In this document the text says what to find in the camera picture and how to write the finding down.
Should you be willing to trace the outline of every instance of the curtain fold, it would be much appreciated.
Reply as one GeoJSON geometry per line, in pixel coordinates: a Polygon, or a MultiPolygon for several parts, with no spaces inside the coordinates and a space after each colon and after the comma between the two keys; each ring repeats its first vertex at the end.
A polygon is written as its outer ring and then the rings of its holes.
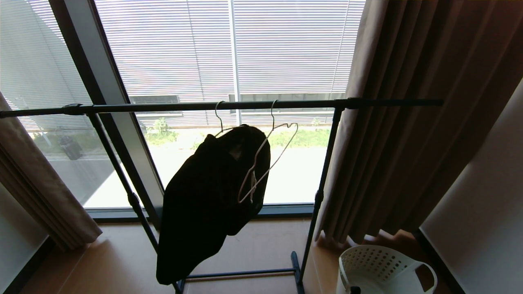
{"type": "Polygon", "coordinates": [[[416,230],[523,76],[523,3],[367,1],[347,97],[444,99],[345,110],[316,239],[416,230]]]}
{"type": "MultiPolygon", "coordinates": [[[[10,110],[1,93],[0,110],[10,110]]],[[[17,118],[0,119],[0,182],[61,249],[101,234],[17,118]]]]}

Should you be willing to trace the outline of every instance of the white plastic basket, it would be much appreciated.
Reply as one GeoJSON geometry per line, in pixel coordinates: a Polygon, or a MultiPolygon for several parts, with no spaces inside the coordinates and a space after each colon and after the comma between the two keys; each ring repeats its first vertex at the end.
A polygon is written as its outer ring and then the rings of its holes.
{"type": "Polygon", "coordinates": [[[431,294],[438,278],[426,263],[416,261],[396,250],[375,245],[347,249],[339,257],[336,294],[346,294],[358,286],[361,294],[431,294]],[[434,286],[423,291],[415,270],[426,265],[434,277],[434,286]]]}

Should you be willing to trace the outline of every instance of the tiled floor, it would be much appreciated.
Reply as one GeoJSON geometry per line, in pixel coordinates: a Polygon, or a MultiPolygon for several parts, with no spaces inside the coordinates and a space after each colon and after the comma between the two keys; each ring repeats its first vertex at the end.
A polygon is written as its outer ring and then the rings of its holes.
{"type": "MultiPolygon", "coordinates": [[[[257,220],[225,240],[221,251],[201,263],[194,274],[291,267],[290,254],[301,261],[309,220],[257,220]]],[[[156,255],[138,224],[103,225],[104,233],[81,250],[54,251],[28,282],[21,294],[142,294],[174,293],[155,278],[156,255]]],[[[367,240],[388,245],[416,259],[425,260],[412,235],[386,234],[367,240]]],[[[341,250],[313,245],[304,276],[307,294],[336,292],[337,259],[341,250]]],[[[294,276],[193,281],[184,293],[296,293],[294,276]]],[[[438,294],[450,293],[440,283],[438,294]]]]}

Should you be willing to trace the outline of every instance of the black garment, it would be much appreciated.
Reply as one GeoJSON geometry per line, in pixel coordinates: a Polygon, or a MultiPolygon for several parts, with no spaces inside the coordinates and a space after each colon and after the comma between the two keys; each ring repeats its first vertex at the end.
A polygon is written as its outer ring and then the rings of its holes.
{"type": "MultiPolygon", "coordinates": [[[[262,208],[268,175],[256,186],[253,202],[238,203],[242,181],[265,140],[259,129],[247,125],[219,138],[207,135],[165,189],[156,264],[160,284],[173,284],[203,260],[216,254],[227,235],[235,235],[262,208]]],[[[270,166],[266,142],[256,160],[260,178],[270,166]]],[[[251,189],[247,180],[242,197],[251,189]]]]}

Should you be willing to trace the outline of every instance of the clothes rack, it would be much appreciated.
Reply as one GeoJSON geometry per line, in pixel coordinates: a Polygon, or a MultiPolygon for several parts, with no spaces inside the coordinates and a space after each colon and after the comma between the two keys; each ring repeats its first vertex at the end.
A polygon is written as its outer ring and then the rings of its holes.
{"type": "MultiPolygon", "coordinates": [[[[311,100],[311,101],[243,101],[243,102],[222,102],[218,105],[216,102],[202,102],[202,103],[176,103],[176,104],[123,104],[123,105],[82,105],[82,104],[70,104],[61,108],[42,108],[42,109],[22,109],[22,110],[5,110],[0,111],[0,118],[7,117],[22,117],[22,116],[39,116],[39,115],[87,115],[90,119],[93,127],[95,128],[102,145],[104,146],[107,155],[115,171],[120,178],[127,196],[129,204],[131,205],[134,212],[137,214],[140,223],[142,224],[147,237],[151,241],[154,249],[157,251],[158,242],[153,234],[149,223],[140,207],[140,202],[137,195],[132,191],[129,182],[125,177],[114,151],[112,150],[109,139],[104,132],[102,123],[98,114],[101,113],[113,113],[113,112],[147,112],[147,111],[189,111],[189,110],[215,110],[215,109],[270,109],[273,108],[334,108],[333,121],[331,126],[331,133],[329,135],[327,151],[325,154],[325,160],[322,169],[322,175],[320,178],[319,188],[316,192],[314,199],[314,209],[309,227],[309,233],[306,240],[305,252],[303,254],[303,260],[300,263],[298,261],[298,255],[295,251],[291,253],[292,267],[289,268],[277,268],[268,270],[251,270],[243,272],[231,272],[231,273],[215,273],[215,274],[203,274],[203,275],[189,275],[186,279],[200,279],[200,278],[215,278],[215,277],[229,277],[229,276],[244,276],[244,275],[266,275],[276,273],[293,273],[297,287],[298,294],[305,294],[303,289],[303,273],[307,265],[307,259],[309,250],[312,243],[312,237],[314,234],[314,228],[316,226],[316,220],[320,205],[323,201],[323,188],[325,186],[325,180],[327,177],[327,170],[329,167],[329,161],[332,155],[334,139],[336,138],[336,132],[338,124],[344,109],[358,109],[363,107],[390,107],[390,106],[441,106],[442,100],[429,100],[429,99],[404,99],[404,100],[366,100],[362,98],[349,98],[349,99],[336,99],[336,100],[311,100]]],[[[183,293],[186,279],[173,284],[177,294],[183,293]]]]}

